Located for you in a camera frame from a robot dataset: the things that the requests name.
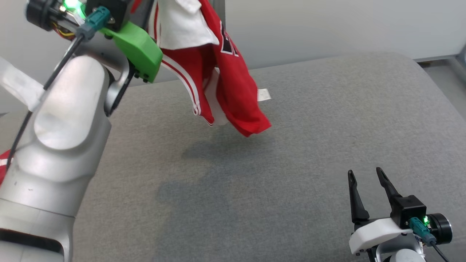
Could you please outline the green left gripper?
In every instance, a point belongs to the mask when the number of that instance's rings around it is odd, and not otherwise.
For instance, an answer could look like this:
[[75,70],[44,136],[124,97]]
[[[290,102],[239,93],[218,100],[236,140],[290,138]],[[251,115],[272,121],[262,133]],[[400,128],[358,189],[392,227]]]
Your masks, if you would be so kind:
[[108,28],[102,28],[100,32],[113,38],[118,49],[133,63],[143,80],[154,82],[162,63],[163,52],[143,28],[127,22],[118,32]]

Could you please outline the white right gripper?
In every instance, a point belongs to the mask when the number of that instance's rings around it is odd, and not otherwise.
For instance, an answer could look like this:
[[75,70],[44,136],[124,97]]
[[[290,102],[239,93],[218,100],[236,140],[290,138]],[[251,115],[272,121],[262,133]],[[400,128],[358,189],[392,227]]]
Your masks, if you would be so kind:
[[[380,185],[386,191],[391,206],[391,218],[398,216],[398,200],[402,195],[386,176],[382,168],[376,173]],[[353,224],[368,222],[370,215],[364,208],[360,198],[357,181],[352,170],[348,170],[348,189],[351,204],[351,220]],[[350,237],[348,244],[353,255],[367,253],[371,262],[424,262],[423,246],[414,232],[401,229],[391,218],[375,220],[357,229]]]

